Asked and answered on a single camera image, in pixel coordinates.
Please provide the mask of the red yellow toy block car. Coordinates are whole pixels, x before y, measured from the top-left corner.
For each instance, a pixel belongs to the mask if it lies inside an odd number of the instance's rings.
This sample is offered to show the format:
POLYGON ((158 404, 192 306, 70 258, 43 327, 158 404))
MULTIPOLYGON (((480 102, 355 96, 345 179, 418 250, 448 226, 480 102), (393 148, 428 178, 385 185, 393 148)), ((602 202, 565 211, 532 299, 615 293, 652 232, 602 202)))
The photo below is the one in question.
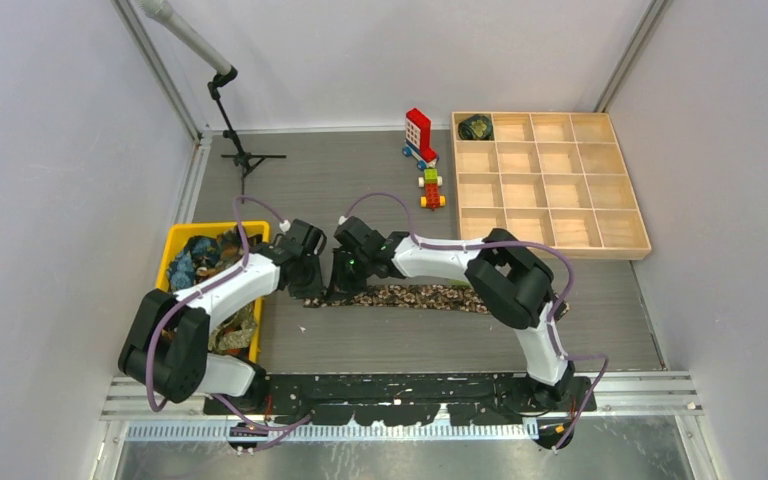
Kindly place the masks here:
POLYGON ((446 197, 441 193, 442 178, 434 168, 426 168, 418 177, 418 187, 423 190, 420 207, 436 210, 446 206, 446 197))

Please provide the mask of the brown floral tie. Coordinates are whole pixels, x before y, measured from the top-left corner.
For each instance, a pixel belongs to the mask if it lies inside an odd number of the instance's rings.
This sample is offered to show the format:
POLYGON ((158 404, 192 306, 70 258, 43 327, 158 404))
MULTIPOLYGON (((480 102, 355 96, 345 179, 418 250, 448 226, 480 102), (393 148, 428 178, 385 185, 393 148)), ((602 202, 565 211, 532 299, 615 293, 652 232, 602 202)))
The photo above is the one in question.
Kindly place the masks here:
POLYGON ((372 285, 354 296, 332 295, 302 300, 304 308, 382 307, 460 311, 489 315, 476 291, 466 284, 372 285))

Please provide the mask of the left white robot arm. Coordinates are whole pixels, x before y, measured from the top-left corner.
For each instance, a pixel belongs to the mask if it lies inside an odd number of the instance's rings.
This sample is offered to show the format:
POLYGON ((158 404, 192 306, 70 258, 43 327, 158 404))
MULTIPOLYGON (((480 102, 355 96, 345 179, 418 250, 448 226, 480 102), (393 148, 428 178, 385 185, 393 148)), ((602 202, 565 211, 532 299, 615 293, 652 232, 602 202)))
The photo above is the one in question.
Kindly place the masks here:
POLYGON ((243 307, 275 291, 301 298, 323 289, 319 257, 323 231, 295 219, 273 242, 246 246, 230 267, 189 289, 154 289, 141 300, 122 347, 118 368, 143 384, 153 411, 195 393, 219 394, 244 414, 267 398, 264 372, 256 364, 208 349, 210 334, 243 307))

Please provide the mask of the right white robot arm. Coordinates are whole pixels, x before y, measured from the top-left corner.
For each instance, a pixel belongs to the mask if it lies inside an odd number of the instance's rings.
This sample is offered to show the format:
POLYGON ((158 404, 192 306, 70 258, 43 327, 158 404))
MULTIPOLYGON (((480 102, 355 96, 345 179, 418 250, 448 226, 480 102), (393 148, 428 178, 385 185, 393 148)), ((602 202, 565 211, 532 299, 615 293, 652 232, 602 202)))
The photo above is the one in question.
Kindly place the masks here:
POLYGON ((553 271, 534 254, 535 243, 502 228, 472 240, 436 240, 409 231, 383 236, 357 217, 342 219, 334 237, 339 245, 329 295, 357 295, 372 276, 466 282, 489 313, 514 330, 534 403, 551 411, 570 398, 575 367, 555 329, 565 302, 553 288, 553 271))

